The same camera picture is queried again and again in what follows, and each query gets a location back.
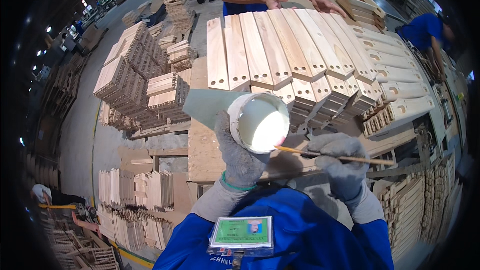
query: stacked lumber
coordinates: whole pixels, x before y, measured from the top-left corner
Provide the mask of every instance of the stacked lumber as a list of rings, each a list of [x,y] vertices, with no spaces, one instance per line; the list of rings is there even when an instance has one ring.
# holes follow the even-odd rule
[[[173,210],[173,176],[159,169],[135,175],[135,203],[150,211]]]
[[[355,21],[375,25],[378,29],[385,29],[385,11],[373,0],[337,0],[338,4]]]
[[[130,250],[147,246],[165,250],[174,228],[172,222],[152,216],[142,209],[114,209],[100,204],[97,214],[100,232]]]
[[[135,22],[137,21],[138,17],[140,16],[140,11],[132,10],[126,13],[123,18],[121,19],[123,23],[125,23],[125,26],[127,28],[132,27],[135,25]]]
[[[98,198],[107,204],[135,204],[134,174],[115,168],[99,171]]]
[[[190,87],[177,73],[167,73],[149,80],[148,109],[171,121],[185,121],[189,116],[182,109]]]
[[[372,59],[345,20],[315,10],[228,15],[224,30],[219,18],[208,21],[207,68],[211,89],[280,97],[292,132],[347,123],[381,96]]]
[[[187,39],[166,48],[168,63],[172,71],[180,72],[192,68],[197,52],[190,48]]]
[[[421,70],[400,39],[358,26],[351,30],[374,63],[380,83],[381,98],[361,116],[365,137],[396,128],[435,107]]]
[[[425,202],[425,176],[411,173],[378,195],[388,225],[393,261],[420,239]]]
[[[192,27],[195,11],[190,7],[188,0],[163,0],[166,12],[173,25],[179,30]]]

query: wooden board with holes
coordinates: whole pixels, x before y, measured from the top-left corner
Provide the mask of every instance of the wooden board with holes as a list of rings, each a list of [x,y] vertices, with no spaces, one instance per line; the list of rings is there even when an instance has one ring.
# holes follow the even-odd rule
[[[295,35],[295,38],[297,39],[298,44],[303,52],[303,56],[307,60],[312,74],[311,81],[315,81],[325,73],[325,61],[295,11],[293,9],[286,8],[281,8],[280,11],[293,31],[293,34]]]
[[[289,62],[267,12],[254,12],[253,16],[257,23],[268,66],[270,67],[273,90],[279,90],[292,81]]]
[[[228,91],[229,75],[220,18],[207,22],[207,68],[208,87]]]
[[[270,74],[267,56],[262,45],[262,39],[255,23],[252,12],[239,15],[243,41],[245,43],[245,52],[250,72],[250,81],[252,86],[262,87],[272,90],[273,79]]]
[[[342,59],[342,61],[339,60],[332,48],[333,44],[328,42],[325,34],[321,31],[320,27],[318,27],[307,10],[294,9],[294,11],[307,29],[315,45],[317,45],[317,49],[326,63],[326,69],[324,69],[324,71],[328,69],[329,71],[337,73],[340,77],[346,77],[352,70],[349,69],[348,66],[348,64],[351,64],[351,61],[344,59]]]
[[[225,16],[225,47],[229,89],[240,91],[250,86],[250,73],[238,15]]]
[[[374,63],[365,53],[357,37],[351,33],[343,18],[339,15],[330,14],[321,14],[321,18],[333,30],[352,59],[355,67],[355,78],[366,83],[372,83],[377,74]]]
[[[279,9],[269,9],[267,10],[267,15],[270,17],[273,28],[275,28],[278,35],[285,57],[290,65],[292,76],[304,81],[311,81],[312,72],[310,66],[282,12]]]

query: gray work glove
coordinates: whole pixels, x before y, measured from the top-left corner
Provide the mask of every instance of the gray work glove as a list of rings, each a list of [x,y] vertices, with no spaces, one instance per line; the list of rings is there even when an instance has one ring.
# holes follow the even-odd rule
[[[309,141],[306,150],[322,154],[316,158],[315,165],[327,173],[332,195],[345,203],[354,223],[385,220],[380,202],[365,183],[369,164],[336,158],[352,156],[369,159],[358,138],[344,133],[319,135]]]
[[[270,154],[255,154],[240,146],[230,134],[230,117],[226,111],[218,112],[214,131],[226,164],[220,183],[232,192],[253,189],[262,176]]]

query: wooden block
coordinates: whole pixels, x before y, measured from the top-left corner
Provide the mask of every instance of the wooden block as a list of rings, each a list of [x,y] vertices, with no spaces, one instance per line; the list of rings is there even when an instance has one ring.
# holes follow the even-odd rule
[[[325,61],[295,11],[286,8],[281,8],[280,11],[295,35],[303,56],[309,65],[312,80],[315,81],[325,73]]]
[[[311,81],[312,72],[310,66],[282,12],[279,9],[272,9],[267,10],[267,15],[270,17],[278,35],[285,57],[290,65],[292,76],[304,81]]]
[[[245,52],[247,54],[250,81],[252,86],[273,90],[273,79],[270,74],[267,56],[255,23],[254,14],[247,12],[239,15]]]
[[[292,72],[289,62],[282,49],[279,37],[273,27],[267,12],[254,12],[253,16],[257,23],[265,55],[270,67],[270,74],[273,80],[273,90],[279,90],[290,84]]]
[[[230,89],[220,18],[207,22],[207,77],[209,88]]]
[[[230,90],[242,90],[250,85],[250,73],[238,15],[225,16],[225,47]]]

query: wooden workbench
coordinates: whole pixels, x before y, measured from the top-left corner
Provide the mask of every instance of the wooden workbench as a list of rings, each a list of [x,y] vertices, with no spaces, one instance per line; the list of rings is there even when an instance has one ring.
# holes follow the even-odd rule
[[[195,60],[191,72],[191,89],[207,89],[207,57]],[[381,137],[366,139],[357,123],[351,122],[339,127],[346,134],[358,137],[371,157],[389,152],[395,147],[409,142],[415,138],[413,124],[410,122],[390,130]],[[283,146],[304,148],[308,139],[304,135],[289,135]],[[189,180],[196,183],[211,183],[216,181],[225,170],[225,163],[219,150],[219,143],[215,133],[196,121],[191,120],[188,132],[188,172]],[[303,159],[298,154],[274,151],[270,155],[261,180],[275,180],[293,178],[320,172],[315,167],[314,159]]]

